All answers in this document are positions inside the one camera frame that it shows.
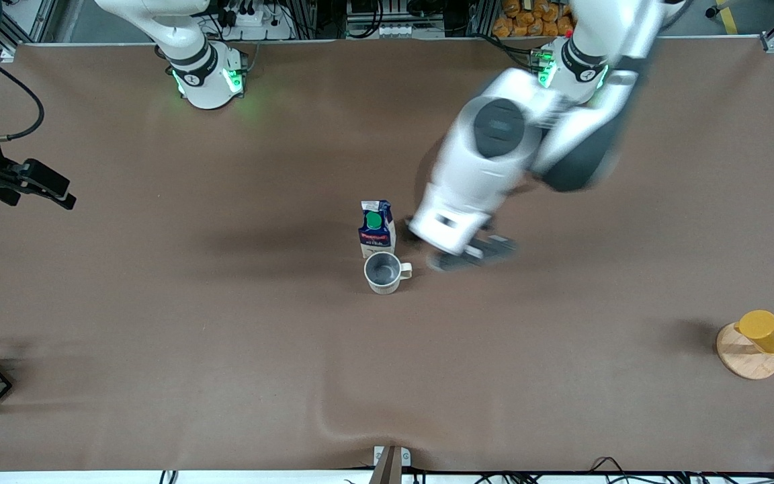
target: wooden mug stand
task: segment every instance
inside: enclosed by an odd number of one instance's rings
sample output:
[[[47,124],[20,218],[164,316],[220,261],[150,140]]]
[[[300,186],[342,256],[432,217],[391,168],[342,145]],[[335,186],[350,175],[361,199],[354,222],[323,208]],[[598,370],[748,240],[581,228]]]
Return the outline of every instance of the wooden mug stand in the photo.
[[[752,311],[722,328],[716,336],[716,353],[728,370],[749,380],[774,373],[774,315]]]

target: green circle on carton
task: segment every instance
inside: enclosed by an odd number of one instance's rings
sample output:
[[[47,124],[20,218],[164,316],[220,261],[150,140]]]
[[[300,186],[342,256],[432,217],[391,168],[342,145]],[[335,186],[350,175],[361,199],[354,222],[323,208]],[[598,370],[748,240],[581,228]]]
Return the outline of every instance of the green circle on carton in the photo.
[[[366,226],[369,229],[381,229],[381,215],[375,212],[369,212],[366,214]]]

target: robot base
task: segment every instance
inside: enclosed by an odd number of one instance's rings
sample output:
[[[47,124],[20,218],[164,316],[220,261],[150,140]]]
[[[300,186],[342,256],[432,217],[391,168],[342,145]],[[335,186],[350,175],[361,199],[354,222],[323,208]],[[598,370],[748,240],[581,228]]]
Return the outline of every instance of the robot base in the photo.
[[[500,235],[489,235],[488,240],[471,239],[460,256],[440,252],[430,257],[427,263],[437,272],[454,272],[507,260],[513,256],[516,248],[513,240]]]
[[[178,76],[178,92],[181,97],[200,110],[221,108],[234,97],[243,97],[248,65],[247,55],[223,42],[211,42],[217,49],[217,67],[208,74],[201,86],[191,86]]]

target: mug handle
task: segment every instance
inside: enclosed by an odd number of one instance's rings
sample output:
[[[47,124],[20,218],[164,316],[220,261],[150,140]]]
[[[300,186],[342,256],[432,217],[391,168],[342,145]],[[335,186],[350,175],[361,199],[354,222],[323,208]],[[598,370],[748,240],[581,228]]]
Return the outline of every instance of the mug handle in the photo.
[[[411,263],[406,261],[399,266],[399,280],[411,279]]]

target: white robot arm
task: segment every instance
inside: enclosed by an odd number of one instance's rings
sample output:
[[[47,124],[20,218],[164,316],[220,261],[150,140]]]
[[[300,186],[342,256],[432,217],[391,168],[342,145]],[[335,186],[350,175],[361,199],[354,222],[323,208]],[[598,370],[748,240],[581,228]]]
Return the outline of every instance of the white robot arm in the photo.
[[[505,71],[464,106],[443,140],[432,181],[408,226],[440,251],[478,252],[474,236],[525,171],[564,192],[592,186],[611,171],[612,147],[666,9],[661,0],[571,4],[578,24],[559,43],[554,62],[539,77]],[[597,91],[605,65],[608,73]],[[589,92],[595,94],[578,107],[587,92],[582,80],[592,83]]]
[[[190,104],[219,108],[243,94],[246,55],[223,42],[209,41],[191,15],[209,0],[95,0],[105,11],[126,19],[160,47]]]

